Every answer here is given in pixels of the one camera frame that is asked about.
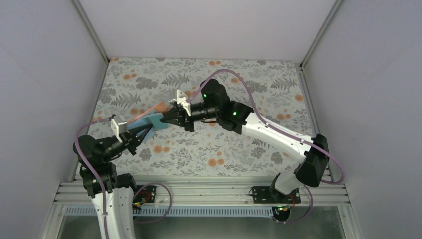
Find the black mounting plate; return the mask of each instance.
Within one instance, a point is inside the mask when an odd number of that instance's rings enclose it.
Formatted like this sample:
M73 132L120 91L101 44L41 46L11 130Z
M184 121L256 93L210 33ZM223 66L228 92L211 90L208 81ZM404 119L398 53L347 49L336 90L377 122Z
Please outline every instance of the black mounting plate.
M271 193L270 187L266 186L255 186L252 187L249 195L253 197L253 203L257 204L276 204L276 203L283 203L283 204L291 204L292 198L289 195L284 195L282 193L278 193L277 199L275 200ZM299 194L299 189L293 190L290 195L292 195L293 199L295 200L295 204L301 202L301 197Z
M142 187L143 187L143 185L136 186L135 193L139 189L141 189ZM149 193L150 197L149 197L149 200L147 202L145 201L145 199L147 197L147 194L146 193L142 193L142 192L148 192ZM138 195L136 195L136 197L133 199L133 202L134 203L137 203L137 202L143 202L143 201L145 201L144 203L154 203L155 202L155 194L156 193L157 193L157 187L156 186L147 186L142 191L140 191L138 193Z

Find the white panel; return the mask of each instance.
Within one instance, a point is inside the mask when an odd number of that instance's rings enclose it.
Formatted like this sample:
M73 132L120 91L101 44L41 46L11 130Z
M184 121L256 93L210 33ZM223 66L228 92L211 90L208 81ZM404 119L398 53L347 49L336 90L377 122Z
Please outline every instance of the white panel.
M346 0L305 73L366 239L420 238L422 1Z
M38 238L105 64L71 1L0 9L0 238Z
M108 56L300 62L335 0L80 0Z

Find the robotic arm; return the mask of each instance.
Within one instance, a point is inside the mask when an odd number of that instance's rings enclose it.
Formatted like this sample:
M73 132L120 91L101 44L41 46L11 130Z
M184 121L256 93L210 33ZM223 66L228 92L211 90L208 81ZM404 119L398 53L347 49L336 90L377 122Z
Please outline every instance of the robotic arm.
M187 102L188 96L177 90L173 107L163 114L160 121L193 132L194 122L216 119L222 128L262 140L296 159L299 166L276 175L270 186L269 192L276 201L281 197L286 197L302 185L319 186L329 160L323 153L303 144L302 141L291 139L268 127L254 113L253 108L240 102L231 101L225 87L215 79L207 82L201 90L201 95L203 102L191 104ZM312 141L313 144L328 151L327 140L320 134L312 138L288 130L266 118L264 120L278 130L305 141ZM94 139L89 135L83 135L78 138L82 153L100 175L105 186L107 223L104 223L104 201L101 198L100 185L78 155L78 160L82 164L80 175L83 179L83 186L92 198L91 201L96 209L102 238L106 238L105 228L107 228L109 238L134 239L132 199L133 192L136 190L136 182L129 173L117 176L116 167L111 161L119 157L126 149L135 155L136 148L142 143L143 138L153 125L147 124L127 130L127 122L124 119L112 116L110 121L115 136Z

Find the floral tablecloth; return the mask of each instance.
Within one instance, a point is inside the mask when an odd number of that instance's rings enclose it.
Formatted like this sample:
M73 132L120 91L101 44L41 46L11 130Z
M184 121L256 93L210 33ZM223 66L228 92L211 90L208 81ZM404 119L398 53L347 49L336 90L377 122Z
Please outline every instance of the floral tablecloth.
M127 120L161 100L174 89L191 95L212 72L227 68L244 77L261 114L280 125L311 134L304 97L293 62L165 58L113 58L108 67L93 119L123 115ZM250 105L237 78L216 76L232 100ZM90 127L95 138L111 136L108 125ZM272 146L219 125L195 123L195 132L171 125L140 147L114 161L118 174L184 176L274 176L295 165Z

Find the purple hose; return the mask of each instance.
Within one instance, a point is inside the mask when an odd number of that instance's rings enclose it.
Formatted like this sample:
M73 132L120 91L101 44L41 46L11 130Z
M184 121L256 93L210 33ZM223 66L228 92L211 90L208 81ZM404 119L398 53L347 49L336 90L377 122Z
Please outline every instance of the purple hose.
M232 73L233 75L235 75L241 82L242 82L242 84L244 85L244 87L245 87L245 89L246 89L246 91L248 92L248 95L249 95L249 99L250 99L250 101L251 101L251 104L252 104L252 108L253 108L253 110L255 111L255 113L256 113L256 115L258 116L258 118L264 123L264 124L266 124L269 128L271 128L271 129L273 129L273 130L275 130L276 132L278 132L278 133L280 133L280 134L282 134L282 135L284 135L284 136L287 136L287 137L289 137L289 138L291 138L291 139L294 139L294 140L296 140L296 141L301 141L302 139L300 139L300 138L298 138L298 137L296 137L296 136L293 136L293 135L290 135L290 134L288 134L288 133L286 133L286 132L283 132L283 131L281 131L281 130L279 130L278 128L276 128L276 127L274 127L274 126L272 126L272 125L270 125L270 124L268 124L265 120L264 120L264 118L259 114L259 111L258 111L258 108L256 107L256 104L255 104L255 101L253 100L253 96L252 96L252 92L251 92L251 90L250 90L250 88L247 86L247 84L246 84L246 82L242 79L242 77L241 76L239 76L236 72L234 72L234 71L232 71L232 70L229 70L229 69L220 69L220 70L218 70L218 71L216 71L216 72L214 72L214 73L212 73L210 76L208 76L208 78L206 78L205 79L205 81L204 81L204 83L199 87L199 89L191 96L191 97L189 97L186 101L187 102L190 102L190 101L192 101L200 92L201 92L201 90L202 90L202 88L207 84L207 82L212 78L212 77L214 77L215 75L217 75L217 74L219 74L219 73L221 73L221 72L229 72L229 73ZM337 166L340 168L340 171L341 171L341 178L340 178L340 180L338 180L337 182L329 182L329 181L325 181L325 180L321 180L321 182L324 182L324 183L327 183L327 184L340 184L342 181L343 181L343 178L344 178L344 170L343 170L343 167L340 165L340 163L337 161L337 159L335 159L329 152L327 152L326 150L324 150L323 148L321 148L321 147L319 147L318 145L315 145L315 144L313 144L313 143L311 143L311 142L307 142L307 141L303 141L303 143L304 144L306 144L306 145L309 145L309 146L311 146L311 147L313 147L313 148L315 148L315 149L317 149L317 150L319 150L320 152L322 152L323 154L325 154L326 156L328 156L330 159L332 159L336 164L337 164Z
M308 208L308 210L306 211L305 215L303 215L303 217L301 217L301 218L299 218L299 219L297 219L297 220L294 220L294 221L289 221L289 222L281 222L281 221L277 220L274 216L272 216L272 219L273 219L273 220L275 220L275 221L276 221L276 223L282 223L282 224L293 224L293 223L298 223L298 222L302 221L303 219L305 219L305 218L307 218L307 217L309 216L309 214L310 214L310 213L311 213L311 211L312 211L312 206L314 205L314 199L313 199L313 197L312 197L312 194L311 194L311 191L309 190L309 188L308 188L306 185L304 185L304 187L305 187L305 188L306 188L306 190L308 191L309 196L310 196L310 198L311 198L311 200L310 200L310 202L309 202L309 208Z
M93 176L95 177L95 179L97 180L97 182L100 184L101 187L101 193L103 195L103 223L104 223L104 234L105 234L105 238L109 239L109 235L108 235L108 228L107 228L107 203L106 203L106 188L104 187L104 183L101 180L101 177L98 175L98 173L95 171L95 169L92 167L92 165L88 162L87 158L85 157L85 155L82 153L81 147L79 146L79 141L78 141L78 137L79 134L81 133L81 131L83 129L85 129L86 127L95 124L95 123L101 123L101 122L106 122L109 121L109 118L105 118L105 119L100 119L100 120L96 120L93 122L90 122L88 124L85 124L83 126L81 126L78 130L78 132L75 135L75 148L76 151L78 152L79 156L81 157L82 161L84 162L84 164L87 166L87 168L91 171L91 173L93 174Z
M166 187L166 185L164 185L164 184L162 184L162 183L148 183L148 184L146 184L146 185L144 185L144 186L142 186L134 195L133 195L133 198L135 198L136 197L136 195L138 195L142 190L144 190L146 187L148 187L148 186L151 186L151 185L160 185L161 187L163 187L163 188L165 188L166 190L167 190L167 192L169 193L169 198L170 198L170 204L169 204L169 207L167 208L167 210L166 210L166 212L164 213L164 215L162 215L160 218L158 218L158 219L155 219L155 220L152 220L152 221L146 221L146 222L135 222L135 223L138 223L138 224L148 224L148 223L156 223L156 222L159 222L159 221L161 221L161 220L163 220L166 216L167 216L167 214L169 214L170 213L170 209L171 209L171 206L172 206L172 204L173 204L173 198L172 198L172 196L171 196L171 192L170 192L170 189L168 188L168 187Z

